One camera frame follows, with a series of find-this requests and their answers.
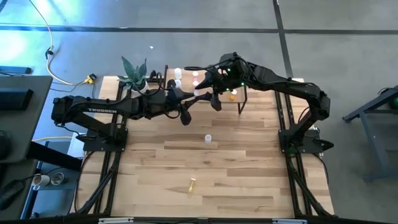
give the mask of white cup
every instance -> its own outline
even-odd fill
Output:
[[[38,190],[41,186],[46,186],[50,182],[50,177],[47,175],[36,175],[33,177],[32,186],[34,190]]]
[[[175,76],[175,79],[182,79],[181,68],[174,69],[174,76]]]
[[[211,135],[207,134],[207,135],[205,136],[205,143],[206,143],[206,144],[211,143]]]
[[[174,80],[174,81],[175,81],[175,87],[181,88],[181,80]]]

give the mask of yellow cable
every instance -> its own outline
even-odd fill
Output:
[[[44,138],[39,138],[39,139],[33,139],[32,141],[43,141],[47,139],[71,139],[72,137],[70,136],[58,136],[58,137],[44,137]]]
[[[47,26],[47,29],[49,30],[50,38],[51,38],[51,46],[50,46],[50,49],[49,49],[49,50],[52,52],[53,46],[54,46],[54,39],[53,39],[53,37],[52,37],[52,32],[51,32],[50,26],[49,26],[49,24],[47,23],[47,21],[44,19],[44,16],[42,15],[42,13],[37,9],[37,7],[35,6],[35,4],[33,4],[32,0],[28,0],[28,1],[33,5],[33,7],[36,9],[36,11],[40,14],[40,16],[42,17],[42,19],[43,19],[44,22],[45,22],[45,25]],[[62,80],[61,78],[57,77],[57,76],[51,71],[51,69],[50,69],[50,54],[47,55],[46,68],[47,68],[47,71],[49,72],[49,74],[50,74],[53,78],[55,78],[56,80],[58,80],[58,81],[60,81],[60,82],[62,82],[62,83],[64,83],[64,84],[67,84],[67,85],[79,85],[79,84],[86,83],[86,82],[84,82],[84,81],[83,81],[83,82],[80,82],[80,83],[70,83],[70,82],[67,82],[67,81]]]

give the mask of white bottle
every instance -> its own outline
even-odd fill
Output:
[[[174,76],[175,76],[175,79],[178,79],[178,80],[182,79],[181,68],[174,69]]]
[[[211,143],[211,135],[207,134],[207,135],[205,136],[205,143],[206,143],[206,144]]]
[[[174,81],[175,81],[175,87],[181,88],[181,80],[174,80]]]

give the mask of concrete floor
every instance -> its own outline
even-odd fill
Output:
[[[56,26],[149,28],[276,29],[272,0],[47,0],[35,1]],[[398,29],[395,0],[279,0],[285,29]],[[27,0],[8,1],[0,12],[1,25],[43,24]],[[52,70],[79,82],[87,75],[123,75],[120,56],[133,63],[148,58],[148,69],[187,65],[204,66],[226,52],[237,51],[246,60],[286,74],[278,34],[176,32],[54,32],[56,57]],[[398,222],[398,181],[365,183],[374,170],[359,120],[345,124],[341,117],[374,98],[379,89],[398,82],[398,35],[286,35],[294,77],[314,82],[331,98],[331,116],[317,123],[322,138],[335,143],[325,153],[330,192],[340,217]],[[47,32],[0,31],[0,65],[20,65],[47,75],[44,52]],[[98,96],[100,82],[96,90]],[[70,89],[53,85],[52,88]],[[90,96],[90,86],[73,95]],[[52,99],[68,94],[51,91],[35,138],[71,135],[50,119]],[[83,131],[74,125],[72,129]]]

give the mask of potted plant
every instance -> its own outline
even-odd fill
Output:
[[[148,83],[146,82],[146,74],[147,74],[147,59],[145,58],[144,63],[140,67],[134,68],[132,64],[122,56],[124,71],[126,72],[127,77],[118,76],[121,82],[125,82],[125,89],[130,89],[132,94],[145,93],[146,90],[149,89]]]

